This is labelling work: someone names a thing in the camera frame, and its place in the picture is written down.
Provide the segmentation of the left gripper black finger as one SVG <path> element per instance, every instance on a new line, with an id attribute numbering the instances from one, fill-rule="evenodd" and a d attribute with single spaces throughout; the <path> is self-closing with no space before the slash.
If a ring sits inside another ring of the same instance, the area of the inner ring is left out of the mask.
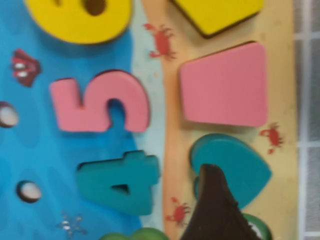
<path id="1" fill-rule="evenodd" d="M 203 164 L 198 201 L 182 240 L 258 240 L 232 195 L 222 169 Z"/>

